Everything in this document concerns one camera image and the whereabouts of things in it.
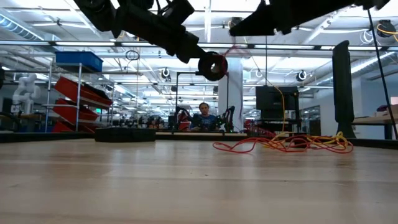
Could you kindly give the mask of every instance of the white wall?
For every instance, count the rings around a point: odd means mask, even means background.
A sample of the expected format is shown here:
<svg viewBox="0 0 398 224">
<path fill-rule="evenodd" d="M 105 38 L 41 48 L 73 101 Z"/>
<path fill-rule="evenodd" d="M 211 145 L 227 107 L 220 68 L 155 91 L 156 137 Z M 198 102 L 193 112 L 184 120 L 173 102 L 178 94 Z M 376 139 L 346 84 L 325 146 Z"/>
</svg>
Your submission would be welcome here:
<svg viewBox="0 0 398 224">
<path fill-rule="evenodd" d="M 387 89 L 390 98 L 398 96 L 398 83 L 388 82 Z M 314 99 L 300 99 L 300 109 L 320 106 L 321 134 L 334 135 L 337 131 L 335 121 L 335 103 L 333 89 L 320 90 Z M 353 80 L 353 106 L 355 117 L 374 116 L 377 108 L 386 105 L 383 85 L 380 81 L 367 81 L 361 78 Z M 384 139 L 382 126 L 356 126 L 357 138 Z"/>
<path fill-rule="evenodd" d="M 354 115 L 361 116 L 361 80 L 353 80 L 353 103 Z M 314 99 L 300 99 L 300 109 L 312 106 L 320 106 L 321 115 L 321 135 L 332 136 L 337 132 L 337 122 L 335 120 L 335 100 L 333 89 L 320 90 L 315 94 Z M 361 127 L 356 131 L 357 138 L 361 138 Z"/>
<path fill-rule="evenodd" d="M 362 116 L 374 116 L 379 106 L 387 105 L 382 82 L 362 80 L 361 88 Z M 398 83 L 387 82 L 387 90 L 390 99 L 392 96 L 398 96 Z M 364 130 L 364 138 L 384 139 L 384 128 L 382 126 L 367 126 Z"/>
</svg>

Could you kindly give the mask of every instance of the blue shirt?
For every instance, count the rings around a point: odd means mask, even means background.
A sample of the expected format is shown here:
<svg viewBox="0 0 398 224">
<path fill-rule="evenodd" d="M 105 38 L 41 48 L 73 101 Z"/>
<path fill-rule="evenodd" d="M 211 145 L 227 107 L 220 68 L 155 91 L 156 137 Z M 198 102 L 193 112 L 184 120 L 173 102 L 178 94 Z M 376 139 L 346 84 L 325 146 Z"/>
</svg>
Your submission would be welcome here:
<svg viewBox="0 0 398 224">
<path fill-rule="evenodd" d="M 217 117 L 214 115 L 209 115 L 209 116 L 203 116 L 199 115 L 201 119 L 201 126 L 202 128 L 206 128 L 209 131 L 212 131 L 212 126 L 214 127 L 214 124 L 217 122 Z"/>
</svg>

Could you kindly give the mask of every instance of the wooden table surface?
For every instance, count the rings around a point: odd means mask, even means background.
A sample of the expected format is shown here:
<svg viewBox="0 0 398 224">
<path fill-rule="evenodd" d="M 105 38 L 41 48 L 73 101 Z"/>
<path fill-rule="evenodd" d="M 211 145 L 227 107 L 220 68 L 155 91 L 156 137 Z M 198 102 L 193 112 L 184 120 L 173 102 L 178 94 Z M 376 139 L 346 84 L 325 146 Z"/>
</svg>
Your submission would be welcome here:
<svg viewBox="0 0 398 224">
<path fill-rule="evenodd" d="M 0 223 L 398 223 L 398 151 L 211 144 L 0 144 Z"/>
</svg>

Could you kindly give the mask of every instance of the white column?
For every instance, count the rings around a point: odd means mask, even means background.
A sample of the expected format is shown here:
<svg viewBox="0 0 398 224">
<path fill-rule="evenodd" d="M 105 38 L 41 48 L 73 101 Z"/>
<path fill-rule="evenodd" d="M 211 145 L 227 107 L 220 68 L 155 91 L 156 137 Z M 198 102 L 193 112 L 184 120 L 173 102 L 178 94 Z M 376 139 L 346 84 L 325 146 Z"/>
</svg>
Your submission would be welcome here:
<svg viewBox="0 0 398 224">
<path fill-rule="evenodd" d="M 243 66 L 240 58 L 227 58 L 227 61 L 228 78 L 225 76 L 218 81 L 218 114 L 223 114 L 227 109 L 228 98 L 228 108 L 235 106 L 234 131 L 239 131 L 243 130 L 243 119 L 240 115 L 243 106 Z M 228 97 L 227 80 L 229 80 Z"/>
</svg>

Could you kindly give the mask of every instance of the blue bin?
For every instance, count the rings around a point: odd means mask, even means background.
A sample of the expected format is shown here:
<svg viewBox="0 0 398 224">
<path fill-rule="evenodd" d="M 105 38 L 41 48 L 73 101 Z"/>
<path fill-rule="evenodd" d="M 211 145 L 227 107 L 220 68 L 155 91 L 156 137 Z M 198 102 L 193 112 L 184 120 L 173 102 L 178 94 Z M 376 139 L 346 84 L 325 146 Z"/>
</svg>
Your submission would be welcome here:
<svg viewBox="0 0 398 224">
<path fill-rule="evenodd" d="M 102 72 L 103 61 L 93 52 L 56 52 L 55 63 L 69 72 L 79 72 L 79 64 L 83 72 Z"/>
</svg>

